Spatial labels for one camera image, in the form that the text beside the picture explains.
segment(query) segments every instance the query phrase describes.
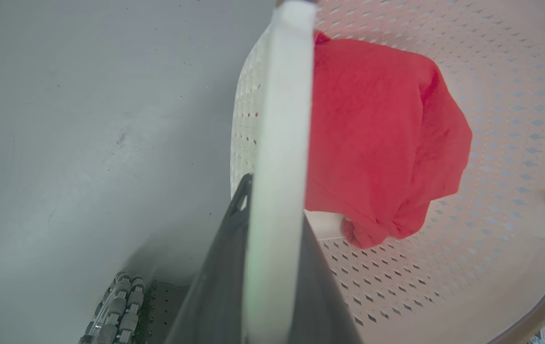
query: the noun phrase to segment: white plastic basket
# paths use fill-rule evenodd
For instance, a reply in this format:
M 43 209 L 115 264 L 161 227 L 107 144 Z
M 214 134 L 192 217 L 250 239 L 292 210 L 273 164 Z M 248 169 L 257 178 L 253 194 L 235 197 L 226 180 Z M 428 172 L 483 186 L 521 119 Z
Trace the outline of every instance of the white plastic basket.
M 365 343 L 511 343 L 545 321 L 545 18 L 534 2 L 323 0 L 317 28 L 431 57 L 474 133 L 460 193 L 359 250 L 309 213 Z M 255 169 L 266 31 L 235 99 L 231 184 Z

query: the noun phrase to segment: red garment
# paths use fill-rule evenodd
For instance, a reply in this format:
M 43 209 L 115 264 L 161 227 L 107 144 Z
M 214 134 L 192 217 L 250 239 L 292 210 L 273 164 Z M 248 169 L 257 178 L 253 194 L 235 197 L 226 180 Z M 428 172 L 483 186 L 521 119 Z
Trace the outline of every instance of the red garment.
M 471 130 L 427 57 L 316 33 L 306 209 L 360 248 L 416 233 L 458 191 Z

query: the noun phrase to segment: red fabric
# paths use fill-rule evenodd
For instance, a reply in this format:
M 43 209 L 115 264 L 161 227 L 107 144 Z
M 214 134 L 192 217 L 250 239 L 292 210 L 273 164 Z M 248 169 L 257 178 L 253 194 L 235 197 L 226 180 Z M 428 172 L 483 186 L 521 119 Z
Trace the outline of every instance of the red fabric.
M 427 57 L 315 35 L 305 207 L 341 213 L 360 248 L 416 233 L 458 191 L 471 130 Z

